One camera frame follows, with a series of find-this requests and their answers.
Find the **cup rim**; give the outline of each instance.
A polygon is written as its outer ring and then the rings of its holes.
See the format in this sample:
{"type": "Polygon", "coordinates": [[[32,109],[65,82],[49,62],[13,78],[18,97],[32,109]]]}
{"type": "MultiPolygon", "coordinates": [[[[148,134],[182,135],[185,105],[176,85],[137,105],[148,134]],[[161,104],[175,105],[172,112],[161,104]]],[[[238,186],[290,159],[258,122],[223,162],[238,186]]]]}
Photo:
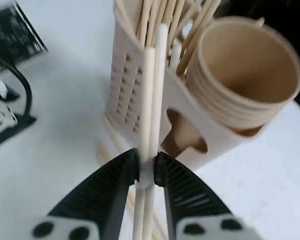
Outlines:
{"type": "Polygon", "coordinates": [[[280,105],[284,105],[287,102],[290,102],[293,100],[300,91],[300,58],[293,48],[293,46],[286,40],[280,33],[278,33],[276,30],[269,26],[257,26],[256,21],[247,17],[239,17],[239,16],[227,16],[222,17],[220,19],[217,19],[213,21],[206,30],[201,34],[198,45],[196,47],[196,51],[194,52],[194,55],[197,55],[196,58],[199,60],[199,66],[201,70],[206,74],[207,78],[206,80],[210,81],[215,88],[217,88],[219,91],[221,91],[223,94],[225,94],[227,97],[234,99],[235,101],[242,102],[245,105],[250,105],[253,108],[272,108],[272,107],[278,107],[280,105]],[[296,69],[296,87],[292,94],[289,96],[289,98],[278,101],[278,102],[261,102],[254,99],[250,99],[248,97],[241,96],[234,91],[228,89],[225,87],[221,82],[219,82],[215,76],[213,75],[212,71],[208,67],[206,61],[204,60],[204,56],[202,55],[203,52],[203,44],[202,41],[205,37],[205,35],[212,30],[213,27],[224,25],[224,24],[238,24],[243,26],[252,27],[255,29],[258,29],[258,31],[262,31],[264,34],[268,35],[270,38],[277,41],[284,50],[286,50],[287,54],[291,58],[293,65],[296,69]]]}

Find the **electronic device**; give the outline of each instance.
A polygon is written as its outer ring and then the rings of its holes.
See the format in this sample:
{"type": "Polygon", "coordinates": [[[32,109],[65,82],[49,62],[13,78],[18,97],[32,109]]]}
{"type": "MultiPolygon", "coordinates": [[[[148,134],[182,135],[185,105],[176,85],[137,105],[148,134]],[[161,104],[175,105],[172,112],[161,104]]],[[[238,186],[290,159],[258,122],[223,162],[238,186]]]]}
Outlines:
{"type": "Polygon", "coordinates": [[[36,121],[36,118],[30,115],[32,105],[30,85],[17,70],[16,65],[47,51],[46,46],[16,2],[0,8],[0,75],[6,70],[12,72],[22,83],[26,94],[23,114],[13,113],[6,106],[6,104],[19,99],[18,92],[6,86],[5,96],[0,96],[0,144],[36,121]]]}

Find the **white chopstick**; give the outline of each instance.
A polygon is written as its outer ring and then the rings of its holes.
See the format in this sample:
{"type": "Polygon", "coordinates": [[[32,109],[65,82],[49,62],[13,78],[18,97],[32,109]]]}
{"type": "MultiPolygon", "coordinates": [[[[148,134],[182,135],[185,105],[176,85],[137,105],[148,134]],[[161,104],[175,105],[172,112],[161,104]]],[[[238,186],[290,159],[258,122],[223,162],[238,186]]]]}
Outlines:
{"type": "Polygon", "coordinates": [[[168,26],[166,24],[161,24],[156,33],[155,68],[154,68],[152,105],[151,105],[149,159],[152,163],[147,164],[147,166],[152,170],[152,182],[145,189],[142,240],[151,239],[151,232],[152,232],[152,225],[153,225],[154,195],[155,195],[155,183],[153,182],[154,179],[153,164],[154,164],[155,157],[158,155],[158,148],[159,148],[159,134],[160,134],[162,99],[163,99],[163,91],[164,91],[167,41],[168,41],[168,26]]]}
{"type": "MultiPolygon", "coordinates": [[[[150,146],[150,128],[151,128],[151,111],[153,97],[153,80],[155,72],[155,55],[154,48],[146,47],[144,49],[144,59],[142,68],[142,99],[140,112],[140,129],[139,129],[139,147],[140,154],[140,182],[143,177],[143,165],[149,160],[150,146]]],[[[144,210],[145,210],[146,191],[136,184],[134,217],[133,217],[133,240],[141,240],[143,237],[144,227],[144,210]]]]}

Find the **bamboo skewer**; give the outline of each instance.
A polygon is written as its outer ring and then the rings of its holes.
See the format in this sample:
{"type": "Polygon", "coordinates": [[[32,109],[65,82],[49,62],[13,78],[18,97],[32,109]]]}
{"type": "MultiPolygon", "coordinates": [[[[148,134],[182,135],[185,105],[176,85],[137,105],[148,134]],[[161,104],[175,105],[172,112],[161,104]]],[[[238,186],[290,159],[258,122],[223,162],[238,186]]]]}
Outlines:
{"type": "Polygon", "coordinates": [[[178,36],[182,33],[182,30],[184,29],[187,22],[190,20],[190,18],[193,16],[195,11],[199,8],[199,6],[204,2],[205,0],[196,0],[188,9],[188,11],[185,13],[184,17],[182,17],[181,21],[179,22],[176,31],[174,33],[174,36],[178,36]]]}
{"type": "Polygon", "coordinates": [[[148,29],[148,19],[150,15],[150,9],[152,5],[152,0],[144,0],[142,7],[142,16],[141,16],[141,27],[140,27],[140,42],[142,46],[146,44],[146,35],[148,29]]]}
{"type": "Polygon", "coordinates": [[[156,18],[157,18],[157,14],[158,14],[158,10],[159,10],[158,5],[159,5],[159,0],[152,0],[150,21],[149,21],[148,33],[146,36],[146,43],[145,43],[145,45],[147,47],[151,46],[152,38],[154,35],[155,26],[156,26],[156,18]]]}
{"type": "Polygon", "coordinates": [[[196,34],[194,35],[193,39],[191,40],[191,43],[186,48],[185,54],[181,57],[180,64],[178,65],[178,68],[176,70],[176,74],[181,76],[184,74],[189,61],[192,57],[192,54],[194,53],[194,50],[197,46],[199,37],[204,32],[205,28],[207,27],[208,23],[211,21],[212,17],[214,16],[221,0],[214,0],[214,2],[211,4],[208,12],[204,16],[202,23],[200,24],[200,27],[198,28],[196,34]]]}
{"type": "Polygon", "coordinates": [[[169,53],[169,49],[171,48],[171,45],[175,38],[175,32],[181,17],[182,9],[185,5],[185,0],[178,0],[178,3],[176,5],[176,9],[174,12],[173,20],[169,29],[169,35],[168,35],[168,45],[167,45],[167,54],[169,53]]]}
{"type": "Polygon", "coordinates": [[[154,47],[156,44],[156,32],[164,18],[164,14],[165,14],[166,7],[167,7],[167,0],[161,0],[160,4],[158,4],[158,6],[159,6],[158,14],[156,16],[155,26],[154,26],[154,30],[153,30],[154,34],[152,36],[151,47],[154,47]]]}
{"type": "Polygon", "coordinates": [[[170,59],[170,68],[176,72],[180,55],[181,55],[181,45],[180,44],[174,44],[172,47],[172,52],[171,52],[171,59],[170,59]]]}
{"type": "Polygon", "coordinates": [[[191,40],[193,39],[193,37],[197,33],[198,28],[201,25],[201,23],[203,22],[204,17],[206,16],[207,12],[209,11],[213,1],[214,0],[206,0],[204,2],[199,15],[197,16],[197,18],[193,22],[193,25],[192,25],[192,28],[191,28],[190,32],[188,33],[188,35],[186,36],[184,42],[182,43],[181,56],[184,55],[186,48],[191,43],[191,40]]]}

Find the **wooden stick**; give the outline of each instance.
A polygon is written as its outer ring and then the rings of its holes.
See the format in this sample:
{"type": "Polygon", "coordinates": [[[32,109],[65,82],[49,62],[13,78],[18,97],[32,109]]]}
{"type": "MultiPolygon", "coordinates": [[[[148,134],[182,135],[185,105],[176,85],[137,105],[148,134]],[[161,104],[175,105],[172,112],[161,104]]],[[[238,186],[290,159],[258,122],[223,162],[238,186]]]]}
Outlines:
{"type": "Polygon", "coordinates": [[[171,45],[174,41],[175,32],[176,32],[176,29],[177,29],[177,26],[178,26],[178,23],[179,23],[179,20],[180,20],[180,17],[181,17],[181,12],[182,12],[182,9],[183,9],[184,5],[185,5],[185,0],[178,0],[178,3],[176,5],[176,9],[175,9],[175,12],[174,12],[172,24],[171,24],[170,29],[169,29],[167,53],[169,53],[169,49],[171,48],[171,45]]]}
{"type": "Polygon", "coordinates": [[[166,24],[168,26],[168,29],[170,27],[172,16],[174,14],[176,1],[177,0],[168,0],[168,3],[166,5],[162,23],[166,24]]]}
{"type": "Polygon", "coordinates": [[[167,7],[167,0],[161,0],[161,3],[158,5],[159,5],[159,9],[158,9],[158,14],[156,16],[155,27],[153,30],[154,34],[152,36],[151,47],[154,47],[156,44],[156,33],[157,33],[157,29],[158,29],[159,25],[161,24],[161,22],[164,18],[164,14],[165,14],[166,7],[167,7]]]}
{"type": "Polygon", "coordinates": [[[157,14],[158,14],[158,2],[159,0],[152,0],[152,6],[151,6],[151,12],[150,12],[150,21],[149,21],[149,27],[148,27],[148,34],[146,36],[146,43],[145,45],[147,47],[151,46],[155,26],[156,26],[156,19],[157,19],[157,14]]]}
{"type": "Polygon", "coordinates": [[[177,75],[181,76],[185,73],[186,68],[188,67],[189,61],[192,57],[192,54],[194,53],[194,50],[197,46],[199,37],[204,32],[205,28],[207,27],[208,23],[211,21],[212,17],[214,16],[221,0],[214,0],[214,2],[211,4],[210,9],[204,16],[202,23],[200,24],[200,27],[196,34],[194,35],[191,43],[186,49],[185,54],[182,56],[180,64],[178,65],[178,68],[176,70],[177,75]]]}
{"type": "Polygon", "coordinates": [[[191,40],[193,39],[193,37],[195,36],[195,34],[198,31],[198,28],[200,26],[200,24],[202,23],[205,15],[207,14],[207,12],[209,11],[211,4],[214,0],[206,0],[202,6],[202,9],[199,13],[199,15],[196,17],[192,28],[190,30],[190,32],[188,33],[188,35],[186,36],[184,42],[182,43],[182,50],[181,50],[181,56],[184,55],[186,48],[188,47],[188,45],[190,44],[191,40]]]}
{"type": "Polygon", "coordinates": [[[181,49],[182,49],[182,47],[180,44],[174,44],[172,47],[170,68],[173,71],[177,70],[179,58],[180,58],[180,54],[181,54],[181,49]]]}
{"type": "Polygon", "coordinates": [[[262,16],[262,17],[260,17],[256,22],[256,25],[258,26],[258,27],[263,27],[263,25],[265,24],[265,18],[262,16]]]}
{"type": "Polygon", "coordinates": [[[150,15],[152,0],[144,0],[142,7],[142,16],[141,16],[141,30],[140,30],[140,42],[142,46],[146,44],[146,35],[148,29],[148,19],[150,15]]]}
{"type": "Polygon", "coordinates": [[[184,17],[179,22],[176,31],[174,33],[174,36],[178,36],[182,33],[182,30],[184,29],[187,22],[190,20],[194,12],[199,8],[199,6],[204,2],[205,0],[196,0],[188,9],[188,11],[185,13],[184,17]]]}
{"type": "Polygon", "coordinates": [[[123,21],[125,22],[125,25],[126,25],[126,28],[128,30],[128,32],[133,35],[133,36],[136,36],[135,35],[135,31],[134,31],[134,28],[132,27],[132,24],[131,24],[131,21],[130,21],[130,18],[128,16],[128,13],[126,11],[126,7],[124,5],[124,3],[122,2],[122,0],[115,0],[114,2],[114,7],[118,10],[118,12],[120,13],[123,21]]]}

